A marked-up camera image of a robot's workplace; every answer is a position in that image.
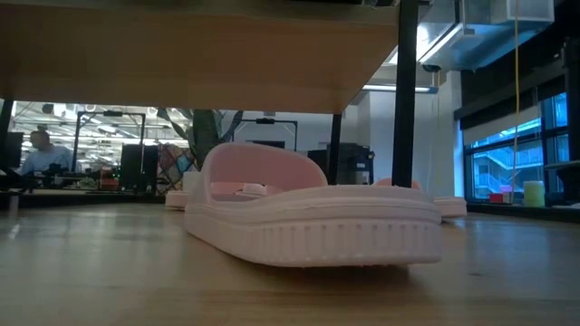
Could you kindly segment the black monitor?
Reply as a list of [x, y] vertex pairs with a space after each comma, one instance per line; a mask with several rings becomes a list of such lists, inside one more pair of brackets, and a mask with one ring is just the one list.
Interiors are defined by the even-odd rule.
[[19, 168], [22, 158], [23, 132], [8, 132], [0, 143], [0, 167]]

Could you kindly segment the pink rubber slide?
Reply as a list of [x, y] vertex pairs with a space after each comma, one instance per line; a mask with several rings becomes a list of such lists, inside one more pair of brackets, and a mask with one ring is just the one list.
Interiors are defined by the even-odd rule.
[[[392, 179], [389, 177], [382, 178], [372, 184], [373, 187], [392, 187]], [[411, 181], [411, 188], [422, 190], [421, 184], [416, 181]], [[432, 197], [435, 206], [439, 209], [442, 218], [461, 218], [466, 217], [467, 202], [463, 197], [443, 196]]]
[[218, 250], [280, 267], [436, 263], [440, 223], [419, 189], [331, 186], [310, 158], [253, 143], [209, 152], [184, 217]]
[[184, 211], [189, 201], [189, 193], [182, 190], [171, 190], [165, 196], [165, 207], [171, 210]]

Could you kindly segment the colourful patchwork quilt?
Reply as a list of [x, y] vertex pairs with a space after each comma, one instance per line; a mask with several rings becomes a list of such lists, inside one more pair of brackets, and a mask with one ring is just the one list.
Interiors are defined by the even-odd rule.
[[169, 191], [180, 191], [184, 174], [196, 170], [195, 157], [189, 148], [159, 145], [156, 194], [166, 196]]

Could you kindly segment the wooden shelf black legs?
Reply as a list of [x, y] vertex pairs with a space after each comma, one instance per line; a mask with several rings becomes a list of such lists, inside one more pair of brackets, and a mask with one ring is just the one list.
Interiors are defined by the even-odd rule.
[[0, 149], [16, 101], [340, 114], [429, 0], [0, 0]]

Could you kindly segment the silver air duct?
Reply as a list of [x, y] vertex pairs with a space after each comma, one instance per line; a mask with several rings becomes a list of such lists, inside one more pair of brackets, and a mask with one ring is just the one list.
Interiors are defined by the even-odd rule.
[[442, 70], [486, 67], [555, 21], [555, 0], [454, 0], [456, 15], [419, 49], [418, 63]]

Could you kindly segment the black table frame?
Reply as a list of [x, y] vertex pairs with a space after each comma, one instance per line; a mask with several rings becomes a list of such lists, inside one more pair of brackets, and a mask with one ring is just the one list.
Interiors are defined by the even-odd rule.
[[[28, 194], [18, 195], [17, 198], [19, 208], [105, 204], [159, 204], [163, 206], [165, 202], [163, 197], [112, 194]], [[467, 210], [469, 213], [481, 213], [495, 216], [513, 216], [580, 225], [580, 209], [573, 208], [525, 207], [467, 203]]]

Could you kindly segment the black upright post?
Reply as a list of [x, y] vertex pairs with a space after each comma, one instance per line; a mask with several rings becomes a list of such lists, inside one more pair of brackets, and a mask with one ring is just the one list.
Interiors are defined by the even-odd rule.
[[570, 38], [563, 47], [569, 155], [580, 160], [580, 37]]

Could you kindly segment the ceiling light tube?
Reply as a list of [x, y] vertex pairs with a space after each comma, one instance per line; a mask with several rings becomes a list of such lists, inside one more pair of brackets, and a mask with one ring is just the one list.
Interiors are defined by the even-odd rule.
[[[365, 84], [362, 87], [362, 91], [381, 91], [381, 92], [396, 92], [397, 86], [394, 84]], [[424, 87], [417, 86], [414, 88], [416, 93], [437, 93], [439, 89], [437, 87]]]

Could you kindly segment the person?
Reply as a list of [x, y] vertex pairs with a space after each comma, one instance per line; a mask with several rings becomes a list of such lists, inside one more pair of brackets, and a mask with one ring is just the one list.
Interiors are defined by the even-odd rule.
[[58, 165], [60, 169], [72, 171], [73, 154], [64, 146], [56, 146], [50, 141], [46, 131], [37, 130], [30, 134], [30, 141], [34, 148], [25, 159], [20, 169], [21, 175], [31, 175], [34, 172], [44, 172], [51, 165]]

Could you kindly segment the potted snake plant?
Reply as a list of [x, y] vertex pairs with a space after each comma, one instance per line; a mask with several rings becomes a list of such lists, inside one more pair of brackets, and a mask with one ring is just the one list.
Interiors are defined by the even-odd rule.
[[219, 110], [189, 110], [176, 108], [189, 122], [187, 127], [181, 127], [169, 113], [170, 108], [158, 107], [157, 117], [170, 123], [174, 131], [188, 142], [188, 147], [194, 157], [193, 166], [200, 172], [209, 152], [216, 146], [227, 143], [234, 138], [236, 128], [242, 122], [244, 112], [237, 110], [226, 131], [221, 128], [224, 114]]

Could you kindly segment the black cabinet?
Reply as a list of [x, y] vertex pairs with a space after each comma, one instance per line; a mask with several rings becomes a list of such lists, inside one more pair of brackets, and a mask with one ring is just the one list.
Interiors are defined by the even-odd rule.
[[[322, 149], [309, 150], [307, 157], [314, 161], [329, 177], [330, 145]], [[337, 166], [338, 185], [370, 185], [373, 180], [374, 153], [369, 147], [356, 143], [341, 143]]]

